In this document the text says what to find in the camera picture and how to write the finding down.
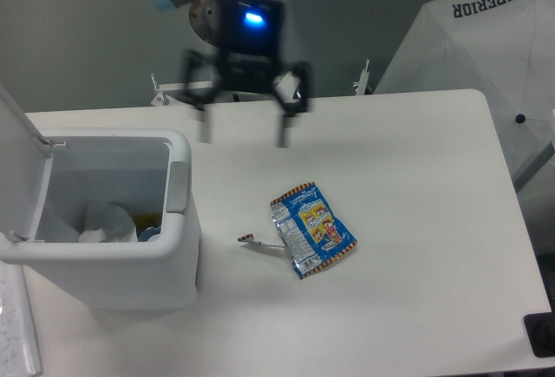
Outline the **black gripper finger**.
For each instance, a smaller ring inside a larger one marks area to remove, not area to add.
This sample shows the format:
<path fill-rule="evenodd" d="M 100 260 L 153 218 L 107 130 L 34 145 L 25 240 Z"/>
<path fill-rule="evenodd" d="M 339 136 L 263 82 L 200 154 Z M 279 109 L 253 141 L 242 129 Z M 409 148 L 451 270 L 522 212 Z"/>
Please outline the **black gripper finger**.
<path fill-rule="evenodd" d="M 182 55 L 184 88 L 180 101 L 193 107 L 199 122 L 199 140 L 211 142 L 211 122 L 209 107 L 216 103 L 222 89 L 222 78 L 216 67 L 215 57 L 193 49 L 186 49 Z"/>
<path fill-rule="evenodd" d="M 290 119 L 310 110 L 311 65 L 308 62 L 293 63 L 281 80 L 273 83 L 271 93 L 283 111 L 277 145 L 286 148 Z"/>

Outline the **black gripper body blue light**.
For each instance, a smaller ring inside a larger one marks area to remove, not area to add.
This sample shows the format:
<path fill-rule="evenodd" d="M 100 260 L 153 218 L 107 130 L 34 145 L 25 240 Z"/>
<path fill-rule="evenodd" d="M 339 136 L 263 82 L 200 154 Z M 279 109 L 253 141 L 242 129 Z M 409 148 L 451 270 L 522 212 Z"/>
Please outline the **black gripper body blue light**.
<path fill-rule="evenodd" d="M 283 0 L 217 0 L 215 67 L 226 91 L 268 94 L 281 70 Z"/>

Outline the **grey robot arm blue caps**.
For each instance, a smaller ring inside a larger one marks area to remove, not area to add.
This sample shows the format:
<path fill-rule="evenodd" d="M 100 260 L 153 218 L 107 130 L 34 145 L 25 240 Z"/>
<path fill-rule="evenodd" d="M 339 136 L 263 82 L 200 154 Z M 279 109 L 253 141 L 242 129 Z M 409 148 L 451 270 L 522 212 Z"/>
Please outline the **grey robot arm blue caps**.
<path fill-rule="evenodd" d="M 286 17 L 285 0 L 153 0 L 159 10 L 188 5 L 189 21 L 197 35 L 211 44 L 213 54 L 185 51 L 181 80 L 154 84 L 165 105 L 187 104 L 199 112 L 201 138 L 208 141 L 207 107 L 220 93 L 271 95 L 282 116 L 277 143 L 287 145 L 291 120 L 310 109 L 311 66 L 284 62 L 281 43 Z"/>

